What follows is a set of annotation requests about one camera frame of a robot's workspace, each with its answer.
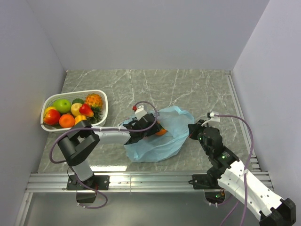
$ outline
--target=green lime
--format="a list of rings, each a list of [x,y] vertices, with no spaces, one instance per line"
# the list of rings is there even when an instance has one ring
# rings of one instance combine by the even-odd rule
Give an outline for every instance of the green lime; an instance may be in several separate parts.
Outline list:
[[[85,101],[83,101],[83,100],[82,100],[82,99],[80,99],[80,98],[76,98],[76,99],[74,99],[74,100],[72,101],[72,104],[75,104],[75,103],[84,104],[84,103],[85,103]]]

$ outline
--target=pineapple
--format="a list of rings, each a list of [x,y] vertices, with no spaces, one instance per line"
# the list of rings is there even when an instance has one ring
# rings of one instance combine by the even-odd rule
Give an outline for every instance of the pineapple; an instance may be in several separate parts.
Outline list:
[[[86,97],[85,104],[89,105],[91,108],[102,108],[103,100],[98,94],[90,94]]]

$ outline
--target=white basket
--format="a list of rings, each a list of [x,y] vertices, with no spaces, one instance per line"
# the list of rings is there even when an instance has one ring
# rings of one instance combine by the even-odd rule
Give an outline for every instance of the white basket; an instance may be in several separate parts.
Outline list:
[[[71,92],[71,93],[55,94],[55,95],[49,97],[43,105],[43,109],[42,109],[42,113],[41,113],[41,120],[40,120],[41,127],[48,132],[55,132],[55,133],[64,133],[65,131],[69,130],[70,128],[57,129],[55,127],[44,124],[43,114],[44,114],[45,109],[52,106],[53,102],[55,102],[58,99],[67,99],[72,103],[72,101],[76,98],[85,100],[86,97],[92,93],[100,95],[100,97],[103,100],[103,108],[102,108],[102,113],[101,113],[102,120],[100,122],[92,124],[92,125],[93,126],[103,126],[105,124],[105,120],[108,116],[108,98],[104,92],[94,89],[94,90],[78,91],[78,92]]]

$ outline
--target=marble tabletop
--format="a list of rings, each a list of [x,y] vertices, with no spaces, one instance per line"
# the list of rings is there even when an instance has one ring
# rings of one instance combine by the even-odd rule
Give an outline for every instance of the marble tabletop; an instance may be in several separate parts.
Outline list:
[[[189,111],[195,120],[206,119],[209,111],[235,114],[235,107],[222,70],[75,70],[68,71],[62,93],[100,89],[108,97],[105,126],[117,126],[130,116],[134,103],[152,102],[157,109],[176,105]],[[246,161],[248,151],[239,122],[222,118],[218,126],[224,144]],[[52,164],[49,149],[58,137],[49,133],[39,172],[66,172],[67,164]],[[58,146],[54,159],[61,160]],[[187,139],[176,156],[160,162],[131,162],[123,145],[98,145],[88,157],[93,171],[196,171],[208,170],[211,163],[201,145]]]

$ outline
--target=gray floor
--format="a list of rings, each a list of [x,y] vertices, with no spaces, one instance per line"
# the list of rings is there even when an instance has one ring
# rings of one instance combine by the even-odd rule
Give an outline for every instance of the gray floor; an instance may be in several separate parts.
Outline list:
[[[104,208],[84,210],[75,193],[34,194],[25,226],[218,226],[237,201],[216,208],[208,206],[203,192],[107,195]],[[240,203],[224,226],[239,225],[242,210]],[[244,226],[257,225],[248,210]]]
[[[109,115],[105,126],[116,126],[133,111],[140,100],[151,101],[157,109],[177,105],[195,120],[205,119],[209,111],[236,114],[222,70],[90,70],[68,71],[62,92],[100,89],[108,97]],[[237,120],[222,118],[219,126],[224,144],[246,161],[248,152]],[[66,172],[66,164],[54,165],[49,149],[57,135],[50,133],[39,172]],[[58,147],[54,159],[63,155]],[[187,139],[180,152],[160,162],[133,163],[122,145],[99,145],[88,157],[94,171],[171,171],[208,170],[211,163],[197,141]]]

